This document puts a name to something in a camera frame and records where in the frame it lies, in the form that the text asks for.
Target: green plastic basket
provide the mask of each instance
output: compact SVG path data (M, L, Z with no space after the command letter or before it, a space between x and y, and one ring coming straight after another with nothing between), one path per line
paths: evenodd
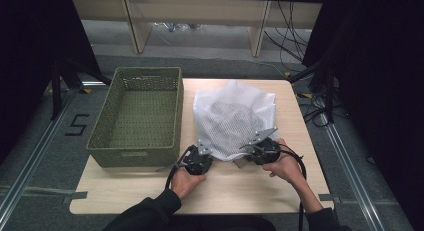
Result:
M87 149L101 167L155 167L180 152L180 68L118 68Z

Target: white mesh bag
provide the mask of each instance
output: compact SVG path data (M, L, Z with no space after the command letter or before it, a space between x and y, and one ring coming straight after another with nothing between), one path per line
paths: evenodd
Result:
M243 157L251 147L240 147L256 131L274 127L274 100L275 94L236 80L217 90L196 91L193 111L199 143L222 161Z

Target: wooden table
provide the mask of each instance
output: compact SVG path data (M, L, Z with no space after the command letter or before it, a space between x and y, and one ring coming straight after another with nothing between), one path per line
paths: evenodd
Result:
M311 139L303 121L291 84L276 80L240 80L276 94L275 124L279 134L299 155L304 155L308 182L318 194L328 194ZM181 152L197 140L193 100L196 90L217 89L225 79L184 79L184 107ZM74 214L117 214L145 197L157 197L164 189L169 170L147 168L101 168L90 156L76 192L87 191L86 199L70 205ZM239 169L233 163L214 161L207 180L183 200L177 214L263 214L298 212L299 197L286 181L270 178L261 166L249 163ZM333 202L322 202L333 207Z

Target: black device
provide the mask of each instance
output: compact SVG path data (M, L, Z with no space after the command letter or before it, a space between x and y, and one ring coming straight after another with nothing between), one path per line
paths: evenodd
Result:
M208 172L212 162L211 155L200 155L199 149L195 145L191 145L187 148L181 164L184 165L189 174L202 175Z
M269 137L252 147L253 151L251 155L246 156L246 159L257 165L273 163L280 157L280 145Z

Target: person's right hand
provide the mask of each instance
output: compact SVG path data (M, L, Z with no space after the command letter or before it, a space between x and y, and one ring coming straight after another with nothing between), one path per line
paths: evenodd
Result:
M284 146L286 145L284 139L280 138L275 141L280 144L282 150L289 151L288 148ZM276 162L264 164L262 168L265 171L271 171L269 174L270 177L278 176L290 184L304 180L296 159L285 153L281 153L280 158Z
M180 167L171 180L171 189L183 200L205 180L205 175L190 175L184 167Z

